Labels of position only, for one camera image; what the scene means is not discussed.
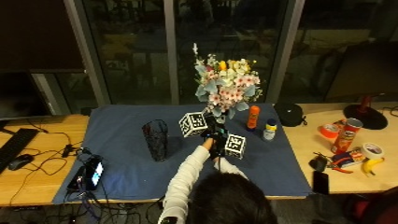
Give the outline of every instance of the red can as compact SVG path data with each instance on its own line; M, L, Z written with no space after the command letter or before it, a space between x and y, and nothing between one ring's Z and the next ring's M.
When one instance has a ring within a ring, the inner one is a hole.
M347 119L343 128L339 131L338 137L334 141L331 152L340 154L347 151L352 138L355 137L363 123L359 119Z

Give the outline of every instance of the white sleeve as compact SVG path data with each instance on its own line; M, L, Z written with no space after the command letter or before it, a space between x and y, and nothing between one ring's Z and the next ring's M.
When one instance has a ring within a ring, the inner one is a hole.
M177 174L170 180L165 193L162 206L163 210L158 223L165 217L175 217L177 223L185 223L187 215L187 196L193 185L195 184L203 162L209 158L209 151L205 147L198 146L195 151L186 157L179 165Z
M226 161L223 157L218 159L214 163L214 168L218 169L222 173L237 174L247 179L247 176L238 170L238 168Z

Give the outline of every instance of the small bottle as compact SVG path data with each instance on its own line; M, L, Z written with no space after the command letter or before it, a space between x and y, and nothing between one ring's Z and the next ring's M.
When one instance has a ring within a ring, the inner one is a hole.
M255 130L258 114L259 114L259 107L251 105L249 110L247 124L246 124L246 130L249 132L253 132Z
M265 129L262 132L262 137L266 141L271 141L274 139L274 132L275 132L275 120L268 119L266 121Z

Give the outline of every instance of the black bag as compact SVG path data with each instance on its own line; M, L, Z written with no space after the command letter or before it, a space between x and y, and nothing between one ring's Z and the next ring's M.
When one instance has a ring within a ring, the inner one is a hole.
M295 104L274 104L274 111L280 120L280 124L286 127L295 127L300 123L307 125L306 117L302 116L302 108Z

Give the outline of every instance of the power strip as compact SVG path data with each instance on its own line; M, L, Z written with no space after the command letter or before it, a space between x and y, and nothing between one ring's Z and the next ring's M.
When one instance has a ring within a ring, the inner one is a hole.
M20 211L34 211L34 210L40 210L42 208L42 206L21 206L21 207L12 207L12 210L14 212L20 212Z

